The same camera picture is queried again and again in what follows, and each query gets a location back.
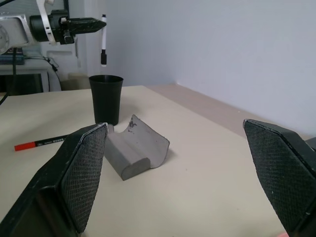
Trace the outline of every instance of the black cable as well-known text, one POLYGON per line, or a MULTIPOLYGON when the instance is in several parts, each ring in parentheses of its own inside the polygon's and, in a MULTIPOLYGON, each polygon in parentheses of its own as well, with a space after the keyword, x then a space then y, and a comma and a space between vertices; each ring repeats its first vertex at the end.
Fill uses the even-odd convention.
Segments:
POLYGON ((43 57, 25 57, 25 59, 36 59, 36 60, 44 60, 44 61, 46 61, 53 68, 53 71, 56 74, 56 76, 58 78, 58 81, 59 81, 59 84, 61 86, 61 81, 60 81, 60 78, 59 78, 59 76, 57 74, 57 71, 58 71, 57 68, 59 68, 59 65, 56 63, 56 61, 53 58, 46 58, 46 57, 43 56, 43 57))
POLYGON ((50 80, 49 80, 49 73, 47 72, 47 77, 48 77, 48 92, 50 92, 50 80))
POLYGON ((14 1, 14 0, 4 0, 4 1, 0 2, 0 6, 4 6, 12 1, 14 1))
POLYGON ((68 16, 69 16, 69 1, 64 0, 64 8, 68 11, 68 16))
POLYGON ((0 100, 0 105, 4 103, 4 101, 8 98, 8 96, 14 91, 15 83, 16 83, 16 48, 13 49, 13 81, 10 90, 8 90, 5 96, 0 100))

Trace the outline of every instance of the marker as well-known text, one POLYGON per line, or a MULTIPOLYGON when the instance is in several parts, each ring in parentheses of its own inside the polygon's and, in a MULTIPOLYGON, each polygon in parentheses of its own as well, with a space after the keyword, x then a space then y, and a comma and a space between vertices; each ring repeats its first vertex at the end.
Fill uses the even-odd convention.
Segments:
POLYGON ((29 143, 25 143, 25 144, 14 146, 14 149, 15 149, 16 152, 18 152, 18 151, 31 149, 31 148, 34 148, 34 147, 45 146, 45 145, 56 143, 56 142, 63 142, 66 139, 66 137, 68 137, 68 135, 60 136, 60 137, 54 137, 54 138, 49 138, 49 139, 35 141, 35 142, 29 142, 29 143))
MULTIPOLYGON (((102 15, 102 21, 107 23, 107 16, 102 15)), ((107 26, 105 26, 102 29, 102 52, 101 52, 101 66, 106 67, 107 66, 107 26)))

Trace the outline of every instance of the beige table surface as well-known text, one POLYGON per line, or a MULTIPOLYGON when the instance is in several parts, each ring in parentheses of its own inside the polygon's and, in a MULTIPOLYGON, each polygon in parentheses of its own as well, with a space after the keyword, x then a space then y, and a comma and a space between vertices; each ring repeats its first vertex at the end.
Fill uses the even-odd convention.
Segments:
MULTIPOLYGON (((133 114, 170 140, 167 162, 122 181, 104 159, 84 237, 275 237, 284 232, 245 138, 142 86, 123 88, 116 131, 123 131, 133 114)), ((13 146, 93 123, 90 90, 8 98, 0 107, 0 220, 61 144, 22 152, 13 146)))

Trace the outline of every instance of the gray foam block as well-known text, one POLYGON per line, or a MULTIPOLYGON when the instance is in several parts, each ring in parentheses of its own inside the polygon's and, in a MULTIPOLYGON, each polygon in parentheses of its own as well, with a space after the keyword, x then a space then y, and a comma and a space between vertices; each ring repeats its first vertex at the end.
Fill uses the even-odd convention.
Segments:
POLYGON ((158 168, 165 161, 170 142, 136 115, 122 133, 115 133, 112 125, 108 128, 104 155, 122 180, 158 168))

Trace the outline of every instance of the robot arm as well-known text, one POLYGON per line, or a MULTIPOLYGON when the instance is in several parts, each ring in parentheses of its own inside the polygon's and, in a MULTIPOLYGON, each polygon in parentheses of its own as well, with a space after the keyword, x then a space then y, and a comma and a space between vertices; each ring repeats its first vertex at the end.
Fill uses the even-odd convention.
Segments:
POLYGON ((54 0, 37 0, 40 15, 31 16, 29 21, 24 14, 0 14, 0 54, 37 42, 71 44, 75 35, 94 33, 106 26, 106 22, 94 18, 70 19, 66 10, 53 10, 47 15, 45 3, 53 4, 54 0))

